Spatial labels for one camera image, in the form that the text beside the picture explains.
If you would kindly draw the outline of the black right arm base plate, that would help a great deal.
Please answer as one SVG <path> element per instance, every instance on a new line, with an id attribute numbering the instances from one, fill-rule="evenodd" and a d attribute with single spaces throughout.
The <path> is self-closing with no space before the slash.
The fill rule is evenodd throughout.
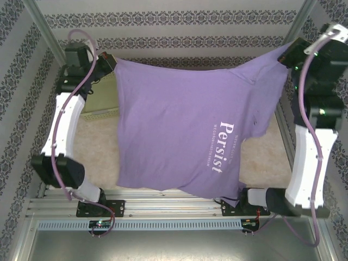
<path id="1" fill-rule="evenodd" d="M 261 206 L 254 206 L 246 204 L 241 206 L 238 203 L 235 207 L 232 207 L 227 202 L 221 202 L 222 216 L 270 216 L 271 213 Z"/>

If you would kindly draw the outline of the aluminium side rail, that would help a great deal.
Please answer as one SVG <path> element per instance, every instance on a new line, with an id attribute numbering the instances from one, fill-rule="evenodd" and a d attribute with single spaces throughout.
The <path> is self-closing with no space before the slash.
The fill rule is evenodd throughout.
<path id="1" fill-rule="evenodd" d="M 282 137 L 284 149 L 288 158 L 289 166 L 290 166 L 290 169 L 293 170 L 295 150 L 294 150 L 293 141 L 291 139 L 290 132 L 288 130 L 288 125 L 283 114 L 281 102 L 279 102 L 276 107 L 275 116 L 278 123 L 279 131 Z"/>
<path id="2" fill-rule="evenodd" d="M 36 198 L 43 198 L 45 196 L 46 190 L 50 188 L 50 185 L 47 185 L 42 179 L 40 179 L 38 192 Z"/>

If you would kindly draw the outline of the grey metal shelf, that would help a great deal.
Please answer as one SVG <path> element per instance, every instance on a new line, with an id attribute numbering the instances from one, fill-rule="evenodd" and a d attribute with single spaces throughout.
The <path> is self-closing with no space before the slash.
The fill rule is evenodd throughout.
<path id="1" fill-rule="evenodd" d="M 337 261 L 294 237 L 238 231 L 30 231 L 10 261 Z"/>

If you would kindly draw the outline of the purple t-shirt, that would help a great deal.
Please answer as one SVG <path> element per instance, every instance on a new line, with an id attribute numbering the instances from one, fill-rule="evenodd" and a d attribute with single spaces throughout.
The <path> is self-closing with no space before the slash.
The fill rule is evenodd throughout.
<path id="1" fill-rule="evenodd" d="M 288 76 L 278 61 L 286 49 L 208 71 L 119 59 L 118 186 L 179 189 L 235 206 L 241 144 L 269 126 Z"/>

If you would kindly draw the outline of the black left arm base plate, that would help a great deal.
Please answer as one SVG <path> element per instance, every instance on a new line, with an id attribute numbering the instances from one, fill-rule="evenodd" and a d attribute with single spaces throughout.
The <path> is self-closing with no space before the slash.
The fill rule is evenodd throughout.
<path id="1" fill-rule="evenodd" d="M 116 218 L 124 216 L 125 201 L 124 200 L 106 200 L 105 206 L 111 209 Z M 94 204 L 78 202 L 76 217 L 78 218 L 110 218 L 110 211 L 98 207 Z"/>

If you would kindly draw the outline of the aluminium frame post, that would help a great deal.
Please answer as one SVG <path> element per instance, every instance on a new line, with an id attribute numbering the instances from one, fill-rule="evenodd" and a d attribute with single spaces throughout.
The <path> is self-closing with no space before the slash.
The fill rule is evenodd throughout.
<path id="1" fill-rule="evenodd" d="M 58 64 L 63 66 L 65 64 L 65 53 L 49 27 L 44 15 L 36 3 L 36 0 L 22 0 L 22 2 L 43 36 L 47 46 L 51 49 Z"/>
<path id="2" fill-rule="evenodd" d="M 287 32 L 282 45 L 288 44 L 296 39 L 299 36 L 301 28 L 307 20 L 307 17 L 311 14 L 313 8 L 315 7 L 318 0 L 304 0 L 303 4 L 298 11 L 289 31 Z"/>

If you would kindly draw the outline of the circuit board with green light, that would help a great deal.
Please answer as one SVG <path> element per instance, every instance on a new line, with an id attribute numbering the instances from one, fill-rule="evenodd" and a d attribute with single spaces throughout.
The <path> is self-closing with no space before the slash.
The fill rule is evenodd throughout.
<path id="1" fill-rule="evenodd" d="M 89 228 L 100 228 L 100 229 L 109 229 L 111 226 L 111 222 L 109 220 L 97 220 L 97 221 L 90 221 L 89 222 Z"/>

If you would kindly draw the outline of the aluminium mounting rail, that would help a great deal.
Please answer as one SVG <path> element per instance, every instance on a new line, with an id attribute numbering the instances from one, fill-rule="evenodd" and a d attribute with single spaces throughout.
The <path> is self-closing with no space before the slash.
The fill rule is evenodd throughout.
<path id="1" fill-rule="evenodd" d="M 106 190 L 109 200 L 124 200 L 124 219 L 214 219 L 222 217 L 222 209 L 212 199 L 199 198 L 171 189 Z M 68 201 L 60 190 L 46 190 L 43 198 L 29 201 L 27 218 L 75 219 L 78 200 Z"/>

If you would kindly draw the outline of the green plastic basket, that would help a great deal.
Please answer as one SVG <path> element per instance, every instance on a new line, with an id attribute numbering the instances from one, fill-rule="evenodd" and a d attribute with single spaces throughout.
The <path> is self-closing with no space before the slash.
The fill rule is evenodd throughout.
<path id="1" fill-rule="evenodd" d="M 115 73 L 103 77 L 92 85 L 93 94 L 88 94 L 81 117 L 85 121 L 119 116 L 119 98 Z"/>

